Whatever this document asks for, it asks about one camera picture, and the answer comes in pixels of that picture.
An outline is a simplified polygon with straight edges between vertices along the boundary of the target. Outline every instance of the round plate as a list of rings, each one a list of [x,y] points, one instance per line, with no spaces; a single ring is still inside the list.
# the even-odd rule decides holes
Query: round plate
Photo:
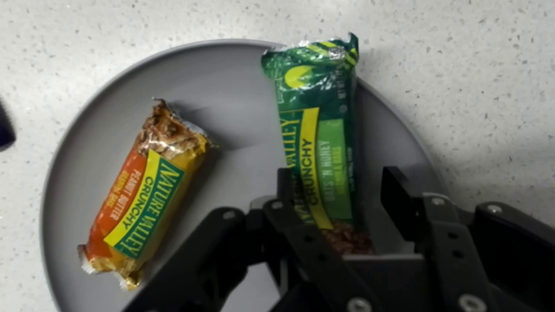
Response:
[[[277,96],[261,68],[268,44],[212,42],[174,49],[129,70],[93,99],[65,139],[44,198],[44,260],[55,299],[63,311],[122,311],[134,297],[112,274],[88,276],[77,247],[89,238],[93,221],[110,191],[153,98],[178,104],[186,120],[205,129],[221,146],[212,170],[197,181],[157,271],[218,207],[249,210],[252,200],[275,195],[277,170],[285,165]],[[434,170],[414,136],[367,87],[358,108],[363,148],[362,184],[367,189],[365,219],[382,254],[403,250],[403,241],[381,207],[384,165],[401,167],[429,191],[440,191]],[[226,311],[263,311],[251,276],[247,290]]]

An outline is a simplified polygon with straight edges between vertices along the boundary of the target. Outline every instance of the granola bar wrapper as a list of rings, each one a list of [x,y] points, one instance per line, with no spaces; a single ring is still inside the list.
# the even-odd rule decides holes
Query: granola bar wrapper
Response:
[[[327,231],[356,224],[353,111],[358,59],[356,35],[271,49],[263,56],[264,73],[277,87],[287,165],[303,184],[299,198],[306,210],[303,205],[296,210]]]
[[[81,247],[84,271],[140,286],[212,143],[159,101]]]

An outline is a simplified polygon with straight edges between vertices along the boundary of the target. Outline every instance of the orange wrapper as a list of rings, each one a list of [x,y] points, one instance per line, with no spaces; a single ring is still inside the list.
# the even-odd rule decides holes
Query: orange wrapper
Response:
[[[159,101],[81,247],[84,269],[117,273],[134,290],[211,148],[202,129]]]

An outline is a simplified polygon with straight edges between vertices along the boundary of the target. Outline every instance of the white countertop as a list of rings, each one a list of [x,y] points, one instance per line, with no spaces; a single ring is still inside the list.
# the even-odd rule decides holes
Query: white countertop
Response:
[[[355,32],[362,77],[431,153],[454,200],[516,205],[555,226],[555,2],[0,0],[3,311],[55,311],[41,200],[88,99],[134,63],[212,39],[299,42]]]

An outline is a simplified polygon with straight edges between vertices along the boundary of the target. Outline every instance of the nature valley logo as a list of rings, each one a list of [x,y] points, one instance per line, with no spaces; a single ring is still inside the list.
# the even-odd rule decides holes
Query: nature valley logo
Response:
[[[150,151],[140,195],[105,241],[124,255],[140,259],[183,179],[185,172]]]

